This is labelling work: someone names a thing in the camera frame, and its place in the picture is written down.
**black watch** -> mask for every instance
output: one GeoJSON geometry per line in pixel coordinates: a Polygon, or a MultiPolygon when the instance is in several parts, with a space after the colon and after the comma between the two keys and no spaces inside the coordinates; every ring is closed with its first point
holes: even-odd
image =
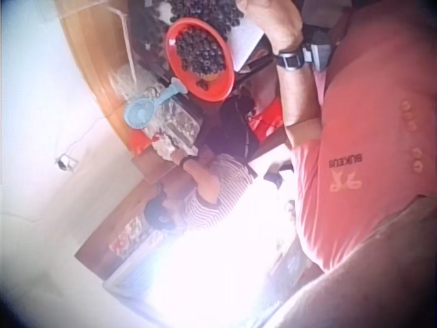
{"type": "Polygon", "coordinates": [[[184,157],[184,158],[180,161],[179,166],[180,166],[182,169],[184,169],[184,164],[185,164],[185,162],[187,162],[187,161],[189,161],[189,160],[191,160],[191,159],[193,159],[193,160],[197,160],[197,156],[188,155],[187,157],[184,157]]]}
{"type": "Polygon", "coordinates": [[[278,55],[275,55],[276,65],[284,67],[285,70],[293,71],[301,69],[305,65],[305,56],[302,46],[299,46],[295,51],[282,50],[278,55]]]}

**red object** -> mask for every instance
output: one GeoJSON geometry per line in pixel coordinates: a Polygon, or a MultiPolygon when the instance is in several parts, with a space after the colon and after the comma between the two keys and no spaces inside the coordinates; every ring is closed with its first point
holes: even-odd
{"type": "Polygon", "coordinates": [[[231,51],[220,34],[205,22],[196,18],[181,18],[174,22],[167,32],[165,50],[167,52],[167,59],[176,77],[181,80],[186,88],[195,96],[206,101],[216,102],[225,100],[231,93],[235,81],[231,51]],[[203,90],[196,85],[196,82],[200,80],[197,74],[190,71],[183,71],[182,60],[176,50],[176,37],[190,27],[204,29],[211,34],[218,42],[225,57],[226,69],[220,72],[217,78],[208,81],[208,90],[203,90]]]}
{"type": "Polygon", "coordinates": [[[133,130],[130,132],[129,148],[134,156],[140,155],[150,144],[159,138],[154,136],[149,139],[143,131],[133,130]]]}
{"type": "Polygon", "coordinates": [[[254,116],[249,126],[260,142],[263,142],[271,133],[284,125],[282,119],[282,104],[275,98],[261,113],[254,116]]]}

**white wall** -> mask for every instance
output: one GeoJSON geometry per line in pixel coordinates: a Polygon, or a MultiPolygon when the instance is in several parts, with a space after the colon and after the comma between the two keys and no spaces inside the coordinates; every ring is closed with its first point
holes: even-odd
{"type": "Polygon", "coordinates": [[[148,326],[73,257],[141,175],[106,120],[70,152],[77,172],[54,164],[102,113],[38,2],[1,8],[2,294],[36,327],[148,326]]]}

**red plate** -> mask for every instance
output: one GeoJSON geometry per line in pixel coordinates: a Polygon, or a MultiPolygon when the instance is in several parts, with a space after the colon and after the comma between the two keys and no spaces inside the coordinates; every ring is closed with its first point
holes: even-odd
{"type": "Polygon", "coordinates": [[[186,88],[195,96],[206,101],[222,101],[232,91],[235,81],[234,65],[232,64],[231,51],[220,34],[209,26],[207,23],[196,18],[181,18],[170,26],[167,32],[167,39],[165,40],[165,50],[167,52],[167,59],[173,69],[176,77],[186,86],[186,88]],[[225,57],[226,69],[218,74],[215,79],[208,81],[209,88],[207,91],[201,89],[196,85],[200,77],[190,71],[183,71],[182,60],[180,59],[176,50],[176,37],[190,27],[196,27],[206,30],[211,34],[221,47],[225,57]]]}

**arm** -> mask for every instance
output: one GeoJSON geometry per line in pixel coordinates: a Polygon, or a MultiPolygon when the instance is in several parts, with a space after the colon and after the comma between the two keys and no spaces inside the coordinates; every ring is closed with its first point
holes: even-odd
{"type": "MultiPolygon", "coordinates": [[[[273,53],[295,50],[302,42],[302,19],[291,0],[238,0],[238,7],[266,33],[273,53]]],[[[320,107],[311,67],[288,72],[278,67],[283,119],[292,147],[319,139],[320,107]]]]}
{"type": "MultiPolygon", "coordinates": [[[[171,154],[171,159],[176,165],[180,164],[180,161],[186,156],[186,154],[177,150],[171,154]]],[[[197,184],[197,190],[200,197],[210,204],[216,204],[219,200],[220,194],[220,180],[213,174],[207,167],[194,161],[188,160],[184,164],[184,171],[190,174],[197,184]]]]}

